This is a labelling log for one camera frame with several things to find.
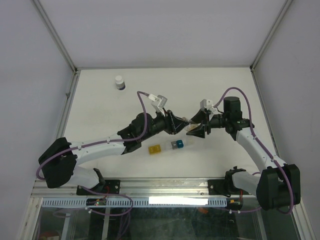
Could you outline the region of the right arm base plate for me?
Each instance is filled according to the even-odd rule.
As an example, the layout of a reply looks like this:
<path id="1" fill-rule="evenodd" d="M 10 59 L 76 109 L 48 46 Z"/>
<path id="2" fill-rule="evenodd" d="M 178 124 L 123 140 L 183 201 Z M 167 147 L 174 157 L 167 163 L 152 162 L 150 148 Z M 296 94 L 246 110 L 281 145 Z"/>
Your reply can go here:
<path id="1" fill-rule="evenodd" d="M 225 180 L 224 178 L 207 180 L 207 189 L 210 196 L 222 195 L 230 198 L 232 195 L 252 195 L 256 193 L 257 186 L 257 183 L 249 183 L 237 188 L 231 180 Z"/>

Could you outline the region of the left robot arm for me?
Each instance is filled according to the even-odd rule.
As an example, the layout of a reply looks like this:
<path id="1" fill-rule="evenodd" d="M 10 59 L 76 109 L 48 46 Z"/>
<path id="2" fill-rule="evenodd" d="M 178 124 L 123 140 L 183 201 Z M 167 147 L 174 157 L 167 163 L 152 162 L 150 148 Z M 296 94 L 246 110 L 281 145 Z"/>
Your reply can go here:
<path id="1" fill-rule="evenodd" d="M 156 117 L 140 113 L 124 129 L 94 142 L 72 143 L 60 137 L 39 157 L 36 177 L 45 181 L 49 189 L 74 184 L 89 189 L 93 194 L 100 194 L 105 188 L 103 176 L 98 169 L 83 168 L 82 164 L 132 153 L 142 146 L 143 141 L 161 132 L 176 135 L 188 125 L 185 118 L 177 117 L 168 110 L 157 113 Z"/>

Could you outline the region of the weekly pill organizer strip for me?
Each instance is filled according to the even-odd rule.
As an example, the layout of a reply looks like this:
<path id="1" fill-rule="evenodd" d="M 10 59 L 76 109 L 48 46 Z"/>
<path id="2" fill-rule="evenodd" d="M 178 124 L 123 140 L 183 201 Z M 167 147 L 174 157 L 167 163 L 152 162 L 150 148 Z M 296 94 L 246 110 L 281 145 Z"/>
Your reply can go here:
<path id="1" fill-rule="evenodd" d="M 180 150 L 187 148 L 195 143 L 192 137 L 182 137 L 174 140 L 166 140 L 159 143 L 153 143 L 147 147 L 147 152 L 150 155 L 156 155 L 168 151 Z"/>

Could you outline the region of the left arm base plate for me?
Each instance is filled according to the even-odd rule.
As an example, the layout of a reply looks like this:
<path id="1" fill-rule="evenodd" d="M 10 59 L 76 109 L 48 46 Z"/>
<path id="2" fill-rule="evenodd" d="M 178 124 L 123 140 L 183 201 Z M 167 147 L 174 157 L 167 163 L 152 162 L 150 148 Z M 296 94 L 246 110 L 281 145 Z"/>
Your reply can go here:
<path id="1" fill-rule="evenodd" d="M 120 179 L 104 179 L 104 183 L 99 183 L 97 186 L 91 188 L 92 191 L 102 194 L 119 194 L 121 180 Z M 78 186 L 76 190 L 77 196 L 92 195 L 89 191 Z"/>

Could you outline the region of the clear bottle gold cap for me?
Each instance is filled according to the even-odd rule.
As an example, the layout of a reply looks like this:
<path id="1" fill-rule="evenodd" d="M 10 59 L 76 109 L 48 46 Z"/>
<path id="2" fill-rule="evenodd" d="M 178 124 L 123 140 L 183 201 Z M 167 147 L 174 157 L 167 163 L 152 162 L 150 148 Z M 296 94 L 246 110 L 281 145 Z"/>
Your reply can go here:
<path id="1" fill-rule="evenodd" d="M 186 125 L 183 128 L 186 132 L 190 132 L 191 130 L 197 128 L 200 125 L 199 122 L 196 122 L 190 118 L 183 117 L 182 119 L 188 123 L 188 125 Z"/>

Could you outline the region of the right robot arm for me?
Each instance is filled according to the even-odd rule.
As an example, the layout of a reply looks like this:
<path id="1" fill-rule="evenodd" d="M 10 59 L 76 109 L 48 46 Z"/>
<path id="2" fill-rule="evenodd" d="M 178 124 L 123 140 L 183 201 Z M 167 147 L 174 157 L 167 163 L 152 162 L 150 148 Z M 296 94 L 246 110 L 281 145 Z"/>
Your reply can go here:
<path id="1" fill-rule="evenodd" d="M 300 170 L 295 164 L 287 164 L 272 153 L 259 139 L 252 121 L 243 118 L 241 101 L 236 96 L 223 99 L 223 112 L 219 112 L 209 99 L 200 102 L 200 109 L 191 118 L 198 126 L 187 135 L 205 138 L 212 129 L 225 129 L 251 157 L 260 175 L 250 174 L 234 167 L 225 173 L 223 183 L 215 190 L 224 196 L 245 191 L 256 197 L 263 210 L 287 207 L 290 214 L 301 201 Z"/>

